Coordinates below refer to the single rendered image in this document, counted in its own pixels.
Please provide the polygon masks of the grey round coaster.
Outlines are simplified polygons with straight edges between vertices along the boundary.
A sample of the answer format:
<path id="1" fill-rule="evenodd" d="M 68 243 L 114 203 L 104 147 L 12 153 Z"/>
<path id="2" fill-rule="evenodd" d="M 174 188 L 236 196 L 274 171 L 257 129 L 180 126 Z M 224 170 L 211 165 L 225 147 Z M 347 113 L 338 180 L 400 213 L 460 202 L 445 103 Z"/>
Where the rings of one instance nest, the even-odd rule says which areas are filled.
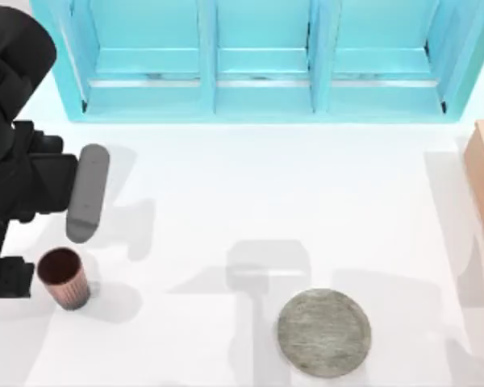
<path id="1" fill-rule="evenodd" d="M 307 375 L 334 379 L 357 370 L 372 347 L 372 327 L 362 307 L 334 289 L 294 295 L 277 317 L 283 356 Z"/>

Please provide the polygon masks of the pale grey rounded box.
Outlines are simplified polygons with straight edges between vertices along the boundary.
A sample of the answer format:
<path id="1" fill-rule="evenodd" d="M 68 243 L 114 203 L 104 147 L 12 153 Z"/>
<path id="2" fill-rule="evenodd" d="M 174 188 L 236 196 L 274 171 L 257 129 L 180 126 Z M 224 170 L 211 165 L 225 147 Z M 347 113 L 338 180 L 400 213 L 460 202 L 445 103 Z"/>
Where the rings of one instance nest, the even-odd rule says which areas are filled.
<path id="1" fill-rule="evenodd" d="M 87 242 L 99 227 L 109 166 L 110 154 L 102 145 L 81 150 L 66 215 L 66 235 L 74 243 Z"/>

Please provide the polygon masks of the light blue rack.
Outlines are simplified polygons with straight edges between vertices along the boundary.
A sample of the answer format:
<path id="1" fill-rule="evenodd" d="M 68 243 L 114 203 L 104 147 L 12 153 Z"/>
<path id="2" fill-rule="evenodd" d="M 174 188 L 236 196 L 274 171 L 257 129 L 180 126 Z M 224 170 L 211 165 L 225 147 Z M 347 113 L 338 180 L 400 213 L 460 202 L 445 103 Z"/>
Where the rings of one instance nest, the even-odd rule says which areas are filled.
<path id="1" fill-rule="evenodd" d="M 484 0 L 30 0 L 80 123 L 445 123 Z"/>

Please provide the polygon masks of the copper ribbed cup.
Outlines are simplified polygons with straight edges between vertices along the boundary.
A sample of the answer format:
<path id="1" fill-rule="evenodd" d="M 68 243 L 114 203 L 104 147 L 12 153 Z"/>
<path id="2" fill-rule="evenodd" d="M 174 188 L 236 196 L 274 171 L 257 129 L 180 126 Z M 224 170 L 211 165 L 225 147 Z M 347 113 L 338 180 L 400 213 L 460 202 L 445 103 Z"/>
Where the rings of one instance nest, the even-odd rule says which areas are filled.
<path id="1" fill-rule="evenodd" d="M 80 256 L 70 248 L 53 248 L 37 264 L 37 276 L 64 310 L 78 310 L 91 291 Z"/>

